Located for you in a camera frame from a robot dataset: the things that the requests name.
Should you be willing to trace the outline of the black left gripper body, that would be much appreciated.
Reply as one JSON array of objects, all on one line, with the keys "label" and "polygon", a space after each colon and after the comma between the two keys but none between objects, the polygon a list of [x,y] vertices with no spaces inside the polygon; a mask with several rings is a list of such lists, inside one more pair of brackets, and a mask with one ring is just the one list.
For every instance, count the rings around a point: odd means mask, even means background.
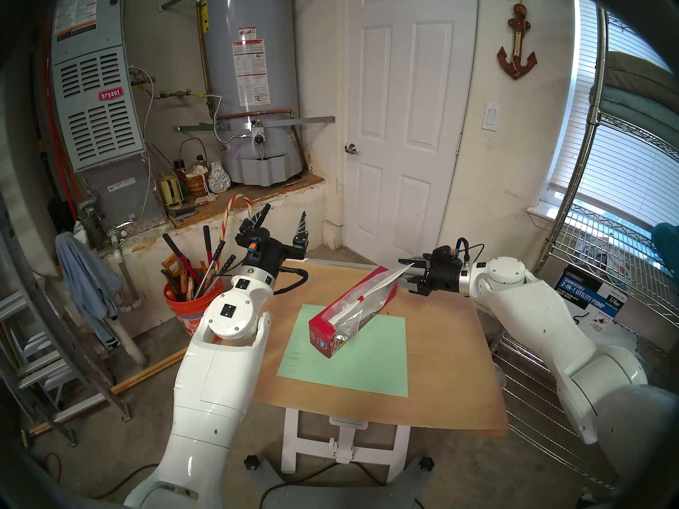
[{"label": "black left gripper body", "polygon": [[278,277],[284,261],[303,260],[306,257],[306,251],[293,247],[293,244],[285,245],[271,238],[270,234],[268,238],[241,238],[237,234],[235,241],[247,250],[243,266],[264,270],[274,279]]}]

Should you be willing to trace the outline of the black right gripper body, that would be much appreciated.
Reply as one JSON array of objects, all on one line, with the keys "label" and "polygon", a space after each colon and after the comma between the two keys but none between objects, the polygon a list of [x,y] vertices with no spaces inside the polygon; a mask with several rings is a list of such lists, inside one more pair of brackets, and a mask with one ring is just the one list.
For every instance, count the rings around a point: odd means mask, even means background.
[{"label": "black right gripper body", "polygon": [[424,274],[422,295],[446,291],[470,296],[471,262],[469,246],[439,246],[431,253],[423,253]]}]

